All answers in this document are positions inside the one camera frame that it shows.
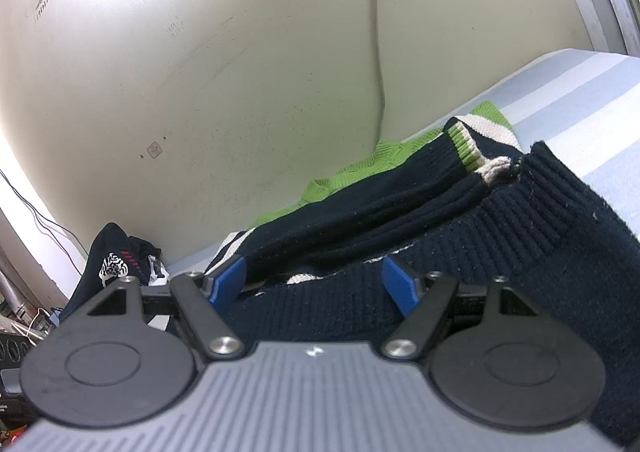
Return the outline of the black printed garment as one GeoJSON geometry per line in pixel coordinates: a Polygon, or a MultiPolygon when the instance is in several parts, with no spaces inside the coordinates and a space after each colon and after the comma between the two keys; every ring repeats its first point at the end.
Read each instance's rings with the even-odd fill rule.
{"type": "Polygon", "coordinates": [[[169,273],[160,260],[162,250],[145,239],[127,235],[119,225],[106,224],[90,247],[84,272],[70,300],[58,315],[64,322],[112,282],[136,277],[142,285],[163,285],[169,273]]]}

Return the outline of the navy green knitted sweater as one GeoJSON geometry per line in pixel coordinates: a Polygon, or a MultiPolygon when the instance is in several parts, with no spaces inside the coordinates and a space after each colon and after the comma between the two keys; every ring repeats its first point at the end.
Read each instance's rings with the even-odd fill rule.
{"type": "Polygon", "coordinates": [[[236,231],[247,285],[229,321],[244,339],[381,342],[401,315],[382,283],[394,255],[464,283],[505,276],[602,358],[593,424],[639,433],[639,242],[614,209],[536,142],[522,152],[490,102],[323,179],[309,199],[236,231]]]}

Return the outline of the small wall sticker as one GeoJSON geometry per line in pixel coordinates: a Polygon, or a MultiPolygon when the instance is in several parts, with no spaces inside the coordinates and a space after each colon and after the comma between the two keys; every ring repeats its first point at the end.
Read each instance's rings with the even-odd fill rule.
{"type": "Polygon", "coordinates": [[[145,153],[152,160],[155,160],[163,153],[163,148],[158,141],[152,141],[145,149],[145,153]]]}

